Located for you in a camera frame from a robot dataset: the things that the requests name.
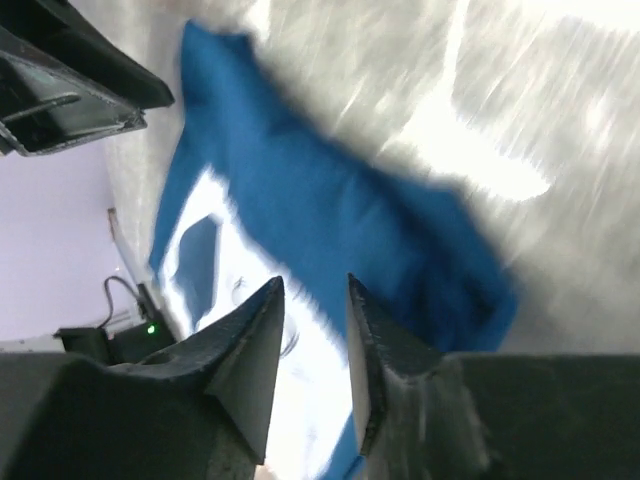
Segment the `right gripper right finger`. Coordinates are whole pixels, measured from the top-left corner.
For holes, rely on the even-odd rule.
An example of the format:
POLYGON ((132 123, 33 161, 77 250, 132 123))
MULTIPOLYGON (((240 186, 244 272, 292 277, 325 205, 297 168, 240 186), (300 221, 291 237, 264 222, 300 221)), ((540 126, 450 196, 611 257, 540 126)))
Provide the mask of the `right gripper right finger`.
POLYGON ((366 479, 635 479, 639 359, 440 353, 347 289, 366 479))

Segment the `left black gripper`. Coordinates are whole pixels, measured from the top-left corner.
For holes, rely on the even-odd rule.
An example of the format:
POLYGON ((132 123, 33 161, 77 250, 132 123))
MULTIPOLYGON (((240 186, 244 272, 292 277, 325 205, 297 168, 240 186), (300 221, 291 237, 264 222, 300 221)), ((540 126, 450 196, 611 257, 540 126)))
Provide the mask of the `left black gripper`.
POLYGON ((1 152, 57 153, 146 127, 174 96, 68 1, 1 4, 1 152))

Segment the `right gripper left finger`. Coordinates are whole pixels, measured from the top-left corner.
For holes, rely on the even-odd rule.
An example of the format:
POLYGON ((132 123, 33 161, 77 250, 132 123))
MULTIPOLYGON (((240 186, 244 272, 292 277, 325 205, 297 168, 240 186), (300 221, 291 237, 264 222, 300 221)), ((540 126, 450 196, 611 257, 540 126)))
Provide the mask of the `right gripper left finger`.
POLYGON ((1 357, 5 479, 250 479, 265 459, 284 322, 275 277, 137 364, 1 357))

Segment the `blue t shirt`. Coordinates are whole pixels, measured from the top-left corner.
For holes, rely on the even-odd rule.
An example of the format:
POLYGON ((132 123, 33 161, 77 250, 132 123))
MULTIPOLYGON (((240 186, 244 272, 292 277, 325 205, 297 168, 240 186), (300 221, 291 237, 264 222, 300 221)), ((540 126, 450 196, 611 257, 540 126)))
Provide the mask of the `blue t shirt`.
POLYGON ((249 36, 188 22, 180 69, 184 128, 150 267, 188 334, 283 279, 266 465, 279 479, 348 479, 360 465, 348 277, 444 352, 498 348, 513 286, 451 190, 381 172, 319 134, 273 88, 249 36))

